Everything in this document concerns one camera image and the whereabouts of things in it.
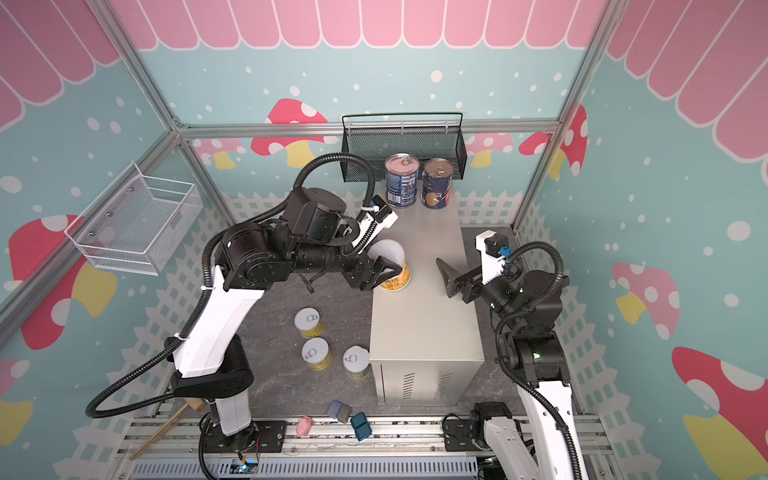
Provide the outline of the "yellow can white lid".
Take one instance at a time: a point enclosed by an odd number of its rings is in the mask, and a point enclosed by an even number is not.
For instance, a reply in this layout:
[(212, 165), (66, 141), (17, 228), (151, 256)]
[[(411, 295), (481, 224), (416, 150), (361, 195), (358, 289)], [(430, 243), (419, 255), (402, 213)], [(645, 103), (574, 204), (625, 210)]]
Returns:
[(384, 275), (386, 280), (381, 287), (387, 291), (399, 291), (410, 282), (412, 274), (406, 261), (403, 246), (392, 239), (384, 239), (375, 242), (368, 250), (372, 259), (384, 261)]
[(368, 350), (359, 345), (349, 347), (343, 355), (343, 366), (350, 378), (364, 379), (371, 371)]
[(323, 322), (319, 311), (313, 307), (305, 307), (294, 316), (294, 326), (304, 338), (319, 337), (323, 332)]
[(301, 356), (308, 367), (314, 371), (325, 370), (332, 360), (330, 346), (321, 337), (308, 339), (302, 346)]

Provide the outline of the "blue can pink lid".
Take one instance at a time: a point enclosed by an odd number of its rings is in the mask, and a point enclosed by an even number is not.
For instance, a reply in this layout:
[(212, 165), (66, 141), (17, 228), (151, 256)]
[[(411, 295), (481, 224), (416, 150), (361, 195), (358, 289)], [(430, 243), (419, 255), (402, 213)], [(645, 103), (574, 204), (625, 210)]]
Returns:
[(395, 208), (408, 208), (416, 202), (419, 160), (405, 153), (398, 153), (385, 161), (386, 198)]

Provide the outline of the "dark blue tall can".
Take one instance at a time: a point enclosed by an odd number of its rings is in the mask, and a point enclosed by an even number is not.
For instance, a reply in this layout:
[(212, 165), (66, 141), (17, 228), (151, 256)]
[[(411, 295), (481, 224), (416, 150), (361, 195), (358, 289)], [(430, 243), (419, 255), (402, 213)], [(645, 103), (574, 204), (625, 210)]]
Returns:
[(422, 173), (422, 203), (439, 210), (449, 203), (453, 165), (446, 159), (434, 158), (425, 165)]

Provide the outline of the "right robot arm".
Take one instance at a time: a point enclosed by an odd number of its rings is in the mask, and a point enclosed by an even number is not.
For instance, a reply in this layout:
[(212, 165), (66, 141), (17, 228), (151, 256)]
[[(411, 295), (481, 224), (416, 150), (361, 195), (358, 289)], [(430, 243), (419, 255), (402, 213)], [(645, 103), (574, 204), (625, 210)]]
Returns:
[(463, 423), (443, 419), (446, 447), (462, 441), (494, 458), (508, 479), (585, 479), (576, 431), (566, 355), (554, 331), (569, 284), (563, 259), (544, 241), (512, 248), (506, 236), (476, 238), (480, 266), (461, 273), (438, 259), (446, 294), (466, 304), (480, 301), (494, 322), (496, 363), (517, 388), (531, 429), (524, 440), (503, 402), (479, 402)]

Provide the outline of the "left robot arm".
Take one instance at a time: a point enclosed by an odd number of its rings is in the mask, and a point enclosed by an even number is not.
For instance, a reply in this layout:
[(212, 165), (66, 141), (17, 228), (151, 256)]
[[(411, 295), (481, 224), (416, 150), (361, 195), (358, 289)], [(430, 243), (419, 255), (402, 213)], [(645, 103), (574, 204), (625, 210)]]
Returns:
[[(321, 166), (354, 165), (366, 177), (359, 214), (346, 216), (337, 195), (304, 185)], [(97, 394), (85, 408), (91, 419), (124, 415), (171, 398), (197, 398), (213, 411), (201, 433), (219, 427), (226, 439), (254, 439), (248, 389), (254, 381), (237, 332), (255, 303), (276, 283), (299, 276), (307, 287), (337, 272), (359, 291), (370, 291), (402, 271), (384, 257), (370, 258), (371, 242), (397, 220), (375, 193), (372, 165), (350, 153), (321, 155), (297, 175), (285, 200), (272, 209), (215, 234), (201, 256), (203, 284), (198, 303), (163, 350)], [(121, 407), (102, 403), (163, 361), (174, 365), (170, 392)]]

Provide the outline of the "grey metal cabinet counter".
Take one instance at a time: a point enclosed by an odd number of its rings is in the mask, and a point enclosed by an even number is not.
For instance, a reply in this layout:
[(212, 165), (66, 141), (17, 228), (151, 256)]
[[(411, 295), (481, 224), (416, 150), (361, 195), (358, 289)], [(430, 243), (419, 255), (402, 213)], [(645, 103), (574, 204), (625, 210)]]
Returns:
[(446, 294), (438, 260), (465, 271), (455, 202), (440, 210), (416, 203), (397, 212), (381, 238), (404, 249), (411, 278), (373, 294), (369, 352), (377, 402), (385, 406), (450, 406), (485, 361), (475, 308)]

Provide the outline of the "grey purple toy block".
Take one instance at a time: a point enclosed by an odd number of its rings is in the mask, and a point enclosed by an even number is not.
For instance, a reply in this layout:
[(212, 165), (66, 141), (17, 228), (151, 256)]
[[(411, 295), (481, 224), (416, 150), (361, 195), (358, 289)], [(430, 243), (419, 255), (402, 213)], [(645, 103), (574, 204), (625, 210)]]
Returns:
[(340, 422), (348, 423), (351, 418), (352, 408), (339, 400), (333, 400), (329, 407), (327, 415)]

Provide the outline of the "teal toy block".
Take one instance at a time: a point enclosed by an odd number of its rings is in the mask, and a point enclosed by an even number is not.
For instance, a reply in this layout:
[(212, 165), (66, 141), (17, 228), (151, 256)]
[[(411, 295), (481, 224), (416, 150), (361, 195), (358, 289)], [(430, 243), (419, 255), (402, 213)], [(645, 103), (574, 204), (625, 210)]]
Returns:
[(354, 435), (359, 442), (368, 439), (372, 435), (372, 428), (367, 416), (359, 412), (350, 418), (350, 425), (353, 428)]

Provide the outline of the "pink toy block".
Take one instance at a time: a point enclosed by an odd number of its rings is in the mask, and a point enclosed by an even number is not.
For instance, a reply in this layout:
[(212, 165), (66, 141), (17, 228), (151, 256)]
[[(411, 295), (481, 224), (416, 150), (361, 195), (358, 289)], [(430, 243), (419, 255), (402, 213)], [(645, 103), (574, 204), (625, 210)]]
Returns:
[(298, 437), (307, 437), (313, 425), (313, 419), (310, 416), (303, 416), (296, 425), (296, 435)]

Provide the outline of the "wooden mallet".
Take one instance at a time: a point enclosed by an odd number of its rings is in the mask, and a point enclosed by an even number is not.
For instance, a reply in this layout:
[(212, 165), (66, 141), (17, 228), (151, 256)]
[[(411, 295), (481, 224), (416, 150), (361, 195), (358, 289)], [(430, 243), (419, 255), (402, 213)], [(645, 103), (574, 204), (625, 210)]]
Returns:
[(165, 435), (188, 410), (201, 412), (205, 407), (206, 402), (203, 399), (185, 398), (181, 407), (129, 457), (129, 460), (135, 461), (141, 456), (150, 446)]

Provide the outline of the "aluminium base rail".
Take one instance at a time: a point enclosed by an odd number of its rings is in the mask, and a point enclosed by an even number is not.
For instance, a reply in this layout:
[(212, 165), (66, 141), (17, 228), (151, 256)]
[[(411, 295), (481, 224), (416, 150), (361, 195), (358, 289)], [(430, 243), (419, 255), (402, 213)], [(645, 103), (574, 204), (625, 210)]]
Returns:
[(358, 440), (352, 428), (330, 418), (314, 421), (309, 433), (296, 432), (295, 417), (278, 419), (279, 431), (242, 455), (218, 445), (199, 449), (199, 421), (173, 420), (166, 432), (160, 417), (132, 422), (109, 467), (109, 479), (197, 479), (205, 460), (219, 479), (495, 479), (501, 473), (489, 451), (447, 448), (438, 416), (373, 416), (372, 435)]

